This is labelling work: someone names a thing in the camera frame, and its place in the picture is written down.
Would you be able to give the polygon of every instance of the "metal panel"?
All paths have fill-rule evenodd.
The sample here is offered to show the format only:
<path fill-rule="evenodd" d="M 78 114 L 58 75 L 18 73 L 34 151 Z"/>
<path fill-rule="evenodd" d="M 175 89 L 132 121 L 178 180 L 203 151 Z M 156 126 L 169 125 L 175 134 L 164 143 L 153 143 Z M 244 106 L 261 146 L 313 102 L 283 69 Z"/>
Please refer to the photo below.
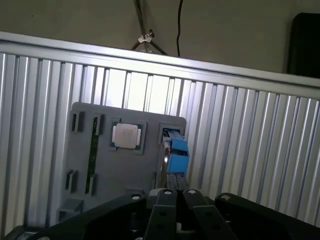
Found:
<path fill-rule="evenodd" d="M 191 187 L 320 226 L 319 80 L 3 32 L 0 39 L 1 235 L 56 223 L 75 102 L 186 118 Z"/>

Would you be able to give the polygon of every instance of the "black rectangular hole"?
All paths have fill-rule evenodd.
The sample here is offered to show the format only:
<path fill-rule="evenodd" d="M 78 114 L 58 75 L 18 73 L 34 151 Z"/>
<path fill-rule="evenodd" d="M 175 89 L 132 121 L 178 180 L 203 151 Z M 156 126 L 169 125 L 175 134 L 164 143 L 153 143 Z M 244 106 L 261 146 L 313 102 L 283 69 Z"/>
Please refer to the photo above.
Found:
<path fill-rule="evenodd" d="M 65 180 L 65 190 L 69 189 L 69 182 L 70 182 L 70 176 L 73 173 L 72 170 L 70 170 L 67 174 L 66 174 L 66 180 Z"/>
<path fill-rule="evenodd" d="M 76 121 L 77 121 L 77 114 L 73 114 L 72 116 L 72 132 L 76 130 Z"/>

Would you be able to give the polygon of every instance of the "bolt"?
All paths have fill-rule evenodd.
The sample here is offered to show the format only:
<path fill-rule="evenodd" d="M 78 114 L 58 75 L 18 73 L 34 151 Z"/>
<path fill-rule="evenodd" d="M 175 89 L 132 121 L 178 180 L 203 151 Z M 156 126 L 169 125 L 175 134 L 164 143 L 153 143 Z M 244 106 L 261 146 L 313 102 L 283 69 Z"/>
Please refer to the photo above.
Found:
<path fill-rule="evenodd" d="M 226 201 L 229 201 L 231 199 L 231 197 L 229 197 L 228 195 L 223 195 L 221 198 Z"/>
<path fill-rule="evenodd" d="M 195 190 L 189 190 L 188 194 L 196 194 L 197 192 Z"/>
<path fill-rule="evenodd" d="M 138 200 L 138 199 L 140 199 L 140 196 L 139 195 L 134 195 L 134 196 L 132 196 L 132 199 L 133 200 Z"/>

